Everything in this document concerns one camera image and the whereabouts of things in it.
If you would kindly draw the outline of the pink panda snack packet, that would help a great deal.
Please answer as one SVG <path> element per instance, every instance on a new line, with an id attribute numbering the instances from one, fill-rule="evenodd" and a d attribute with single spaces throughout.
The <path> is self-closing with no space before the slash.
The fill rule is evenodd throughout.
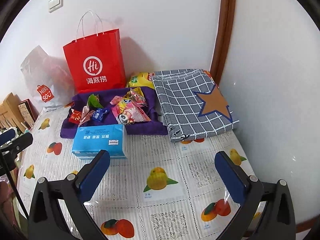
<path id="1" fill-rule="evenodd" d="M 119 124 L 131 125 L 137 122 L 149 122 L 151 119 L 140 107 L 129 107 L 117 115 L 116 120 Z"/>

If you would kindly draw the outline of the blue tissue pack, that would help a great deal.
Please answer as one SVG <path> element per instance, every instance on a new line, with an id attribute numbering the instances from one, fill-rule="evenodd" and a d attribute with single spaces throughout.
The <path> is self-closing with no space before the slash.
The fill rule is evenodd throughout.
<path id="1" fill-rule="evenodd" d="M 124 125 L 79 127 L 72 153 L 80 159 L 93 159 L 100 150 L 106 150 L 111 159 L 127 158 L 127 132 Z"/>

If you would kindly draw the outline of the small pink candy packet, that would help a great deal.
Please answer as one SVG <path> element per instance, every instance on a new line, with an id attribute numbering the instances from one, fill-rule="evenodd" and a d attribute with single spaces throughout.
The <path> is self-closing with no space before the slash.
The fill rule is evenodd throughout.
<path id="1" fill-rule="evenodd" d="M 121 102 L 121 100 L 123 99 L 122 96 L 115 96 L 111 101 L 110 101 L 110 104 L 111 105 L 116 105 L 118 104 L 119 102 Z"/>

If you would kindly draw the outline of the red small snack packet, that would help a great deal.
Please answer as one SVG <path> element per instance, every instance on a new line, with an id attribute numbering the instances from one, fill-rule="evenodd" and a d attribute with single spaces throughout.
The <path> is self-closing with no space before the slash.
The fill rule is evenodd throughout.
<path id="1" fill-rule="evenodd" d="M 82 113 L 80 111 L 71 108 L 71 115 L 68 118 L 68 122 L 79 125 L 81 121 Z"/>

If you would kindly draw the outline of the blue small snack packet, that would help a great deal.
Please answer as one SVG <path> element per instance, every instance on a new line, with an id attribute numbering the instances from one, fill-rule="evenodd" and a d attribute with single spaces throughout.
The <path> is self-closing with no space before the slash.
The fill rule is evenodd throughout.
<path id="1" fill-rule="evenodd" d="M 91 119 L 96 122 L 104 122 L 109 112 L 110 110 L 108 108 L 99 108 L 93 112 Z"/>

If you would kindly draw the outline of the grey checked star cloth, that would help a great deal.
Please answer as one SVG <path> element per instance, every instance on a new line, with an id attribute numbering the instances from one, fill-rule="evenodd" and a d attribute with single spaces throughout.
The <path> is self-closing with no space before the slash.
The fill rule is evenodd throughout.
<path id="1" fill-rule="evenodd" d="M 205 70 L 155 72 L 152 82 L 171 142 L 213 137 L 239 124 L 218 85 Z"/>

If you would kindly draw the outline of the white wall switch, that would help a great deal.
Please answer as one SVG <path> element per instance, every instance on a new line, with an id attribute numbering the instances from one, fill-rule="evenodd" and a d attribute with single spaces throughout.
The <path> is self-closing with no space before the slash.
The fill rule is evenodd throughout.
<path id="1" fill-rule="evenodd" d="M 63 7 L 63 0 L 49 0 L 48 1 L 48 12 L 52 13 L 57 9 Z"/>

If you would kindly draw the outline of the white Miniso plastic bag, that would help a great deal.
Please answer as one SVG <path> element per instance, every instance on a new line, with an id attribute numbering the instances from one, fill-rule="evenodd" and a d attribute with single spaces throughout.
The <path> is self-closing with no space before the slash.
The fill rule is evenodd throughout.
<path id="1" fill-rule="evenodd" d="M 75 87 L 66 61 L 36 46 L 25 57 L 20 70 L 28 92 L 41 108 L 56 109 L 71 102 Z"/>

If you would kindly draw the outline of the yellow chips bag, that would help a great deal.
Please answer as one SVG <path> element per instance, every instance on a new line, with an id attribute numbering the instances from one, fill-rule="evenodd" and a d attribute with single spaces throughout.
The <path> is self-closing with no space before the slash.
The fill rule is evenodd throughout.
<path id="1" fill-rule="evenodd" d="M 154 73 L 150 72 L 140 72 L 137 74 L 132 74 L 130 78 L 128 79 L 128 82 L 126 84 L 126 87 L 149 87 L 151 89 L 154 89 L 152 77 L 154 76 Z"/>

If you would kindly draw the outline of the red Haidilao paper bag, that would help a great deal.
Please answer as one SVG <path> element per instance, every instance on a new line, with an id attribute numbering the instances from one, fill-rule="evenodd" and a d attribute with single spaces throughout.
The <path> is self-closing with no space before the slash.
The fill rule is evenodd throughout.
<path id="1" fill-rule="evenodd" d="M 95 30 L 63 46 L 67 66 L 78 93 L 126 86 L 119 29 Z"/>

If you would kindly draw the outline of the brown wooden door frame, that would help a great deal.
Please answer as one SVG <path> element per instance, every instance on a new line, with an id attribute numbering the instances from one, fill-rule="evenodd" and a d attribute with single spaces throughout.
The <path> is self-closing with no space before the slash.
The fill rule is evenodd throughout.
<path id="1" fill-rule="evenodd" d="M 236 0 L 220 0 L 219 22 L 210 74 L 217 85 L 221 81 L 234 23 Z"/>

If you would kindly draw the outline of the pink yellow snack packet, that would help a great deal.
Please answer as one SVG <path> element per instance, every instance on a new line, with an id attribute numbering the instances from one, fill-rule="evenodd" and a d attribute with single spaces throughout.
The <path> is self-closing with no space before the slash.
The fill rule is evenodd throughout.
<path id="1" fill-rule="evenodd" d="M 111 108 L 114 117 L 116 118 L 124 109 L 136 106 L 130 99 L 123 98 L 121 102 Z"/>

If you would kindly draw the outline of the wooden furniture at left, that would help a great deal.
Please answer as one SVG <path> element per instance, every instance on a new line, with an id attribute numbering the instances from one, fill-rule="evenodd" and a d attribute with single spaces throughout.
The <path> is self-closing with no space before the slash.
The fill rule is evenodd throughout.
<path id="1" fill-rule="evenodd" d="M 21 114 L 19 105 L 25 104 L 25 109 L 30 117 L 35 121 L 39 115 L 34 105 L 29 99 L 21 101 L 20 98 L 10 92 L 5 99 L 1 100 L 1 129 L 16 127 L 18 131 L 24 133 L 30 125 Z"/>

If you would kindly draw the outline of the yellow triangular snack packet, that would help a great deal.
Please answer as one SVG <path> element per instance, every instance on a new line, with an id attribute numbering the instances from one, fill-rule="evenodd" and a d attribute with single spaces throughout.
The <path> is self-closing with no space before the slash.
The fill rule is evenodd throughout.
<path id="1" fill-rule="evenodd" d="M 130 99 L 139 105 L 146 104 L 146 99 L 140 87 L 130 88 L 126 93 L 125 98 Z"/>

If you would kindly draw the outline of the pink strawberry snack packet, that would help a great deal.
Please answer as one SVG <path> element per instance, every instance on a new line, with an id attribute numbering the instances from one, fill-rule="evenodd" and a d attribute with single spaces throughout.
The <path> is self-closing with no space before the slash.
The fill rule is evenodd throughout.
<path id="1" fill-rule="evenodd" d="M 94 113 L 94 110 L 92 110 L 88 105 L 84 106 L 81 113 L 79 127 L 89 122 L 91 120 L 93 113 Z"/>

